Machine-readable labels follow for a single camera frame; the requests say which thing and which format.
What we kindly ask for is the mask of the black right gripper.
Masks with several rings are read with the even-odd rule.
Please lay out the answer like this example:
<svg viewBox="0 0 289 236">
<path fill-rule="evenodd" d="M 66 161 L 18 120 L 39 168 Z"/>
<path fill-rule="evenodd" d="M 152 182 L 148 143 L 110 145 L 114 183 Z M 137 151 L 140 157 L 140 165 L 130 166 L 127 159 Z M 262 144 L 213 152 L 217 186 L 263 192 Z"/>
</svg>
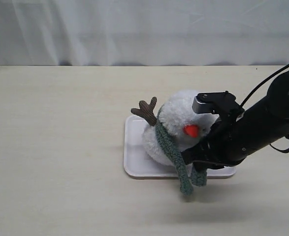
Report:
<svg viewBox="0 0 289 236">
<path fill-rule="evenodd" d="M 209 168 L 237 166 L 253 154 L 253 120 L 241 118 L 230 123 L 218 118 L 210 133 L 198 144 L 181 152 L 186 165 L 196 173 Z"/>
</svg>

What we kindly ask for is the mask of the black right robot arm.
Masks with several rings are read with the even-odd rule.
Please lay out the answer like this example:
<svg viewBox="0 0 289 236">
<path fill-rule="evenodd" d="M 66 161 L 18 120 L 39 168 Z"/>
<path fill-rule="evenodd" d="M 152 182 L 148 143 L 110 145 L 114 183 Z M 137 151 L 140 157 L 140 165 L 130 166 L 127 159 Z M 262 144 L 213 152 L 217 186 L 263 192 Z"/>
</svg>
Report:
<svg viewBox="0 0 289 236">
<path fill-rule="evenodd" d="M 204 138 L 181 152 L 184 163 L 197 170 L 237 166 L 273 142 L 289 139 L 289 71 L 277 76 L 266 95 L 246 110 L 228 91 L 199 93 L 192 109 L 219 117 Z"/>
</svg>

